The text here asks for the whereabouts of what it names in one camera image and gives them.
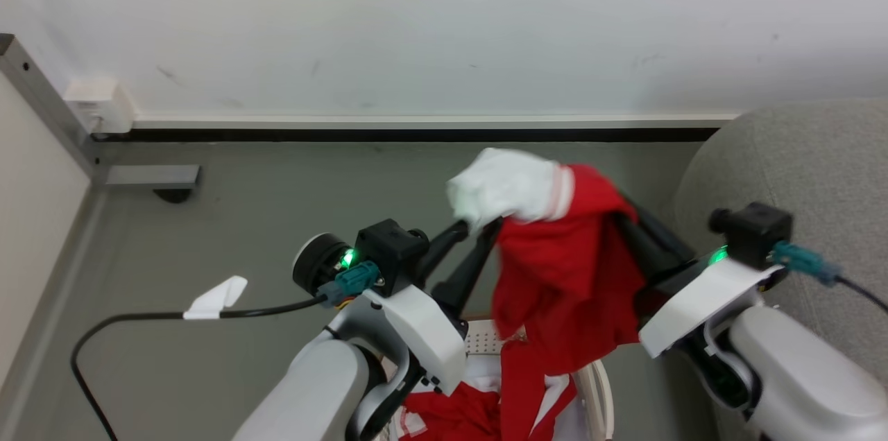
white electrical socket box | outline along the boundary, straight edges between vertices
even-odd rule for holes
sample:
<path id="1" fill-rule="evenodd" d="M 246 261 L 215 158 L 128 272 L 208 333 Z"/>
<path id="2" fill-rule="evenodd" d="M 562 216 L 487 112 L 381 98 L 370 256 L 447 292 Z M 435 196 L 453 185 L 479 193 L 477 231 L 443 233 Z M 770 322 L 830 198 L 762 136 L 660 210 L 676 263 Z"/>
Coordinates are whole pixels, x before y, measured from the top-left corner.
<path id="1" fill-rule="evenodd" d="M 114 78 L 75 80 L 65 91 L 65 103 L 92 134 L 130 132 L 136 107 Z"/>

white wall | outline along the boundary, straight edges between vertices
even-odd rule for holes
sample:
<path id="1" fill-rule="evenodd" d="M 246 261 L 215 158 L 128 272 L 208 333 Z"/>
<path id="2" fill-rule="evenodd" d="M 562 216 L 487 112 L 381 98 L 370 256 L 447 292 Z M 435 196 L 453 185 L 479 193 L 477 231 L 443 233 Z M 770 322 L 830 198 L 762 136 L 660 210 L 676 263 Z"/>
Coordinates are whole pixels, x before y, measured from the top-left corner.
<path id="1" fill-rule="evenodd" d="M 143 126 L 719 119 L 888 94 L 886 2 L 3 0 L 0 29 L 57 86 L 120 78 Z"/>
<path id="2" fill-rule="evenodd" d="M 89 179 L 0 74 L 0 385 Z"/>

red garment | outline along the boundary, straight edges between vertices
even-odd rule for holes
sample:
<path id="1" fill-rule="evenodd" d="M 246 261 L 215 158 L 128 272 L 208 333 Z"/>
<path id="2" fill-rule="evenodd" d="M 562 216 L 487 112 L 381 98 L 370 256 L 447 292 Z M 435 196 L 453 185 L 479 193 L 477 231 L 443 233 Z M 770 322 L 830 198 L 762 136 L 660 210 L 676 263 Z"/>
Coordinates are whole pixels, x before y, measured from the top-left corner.
<path id="1" fill-rule="evenodd" d="M 425 431 L 406 435 L 411 441 L 552 441 L 555 419 L 577 396 L 569 379 L 561 396 L 533 425 L 546 394 L 545 376 L 538 356 L 526 343 L 509 342 L 500 354 L 500 394 L 481 392 L 461 382 L 450 396 L 434 392 L 411 394 L 404 401 L 418 413 Z"/>
<path id="2" fill-rule="evenodd" d="M 575 372 L 638 342 L 632 298 L 644 279 L 610 214 L 635 210 L 595 169 L 569 166 L 574 197 L 551 222 L 506 219 L 493 317 L 502 337 L 521 325 L 546 375 Z"/>

white plastic basket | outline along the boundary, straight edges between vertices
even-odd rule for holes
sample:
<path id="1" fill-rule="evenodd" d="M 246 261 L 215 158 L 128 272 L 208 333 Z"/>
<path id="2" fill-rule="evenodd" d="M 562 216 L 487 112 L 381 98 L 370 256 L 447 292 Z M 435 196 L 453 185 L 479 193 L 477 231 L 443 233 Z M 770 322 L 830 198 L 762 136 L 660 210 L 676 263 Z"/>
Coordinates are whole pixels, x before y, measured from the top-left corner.
<path id="1" fill-rule="evenodd" d="M 499 355 L 502 350 L 502 340 L 497 336 L 494 322 L 490 319 L 479 319 L 469 322 L 469 333 L 466 336 L 466 353 Z M 597 360 L 584 366 L 574 374 L 574 382 L 577 385 L 577 393 L 580 396 L 586 413 L 586 427 L 589 441 L 609 441 L 613 439 L 613 395 L 611 394 L 608 373 L 601 360 Z M 377 440 L 388 441 L 389 429 L 384 429 Z"/>

green led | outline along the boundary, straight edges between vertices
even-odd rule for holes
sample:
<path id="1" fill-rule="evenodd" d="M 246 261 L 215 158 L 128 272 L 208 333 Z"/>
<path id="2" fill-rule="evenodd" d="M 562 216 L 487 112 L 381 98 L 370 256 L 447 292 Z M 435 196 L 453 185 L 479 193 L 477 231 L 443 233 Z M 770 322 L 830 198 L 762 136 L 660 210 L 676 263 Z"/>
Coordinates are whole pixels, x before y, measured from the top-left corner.
<path id="1" fill-rule="evenodd" d="M 355 260 L 355 249 L 350 248 L 345 251 L 345 254 L 342 256 L 342 261 L 340 261 L 339 264 L 343 268 L 349 268 L 349 266 L 352 265 L 353 260 Z"/>
<path id="2" fill-rule="evenodd" d="M 721 245 L 719 250 L 712 253 L 710 257 L 710 266 L 727 257 L 727 245 Z"/>

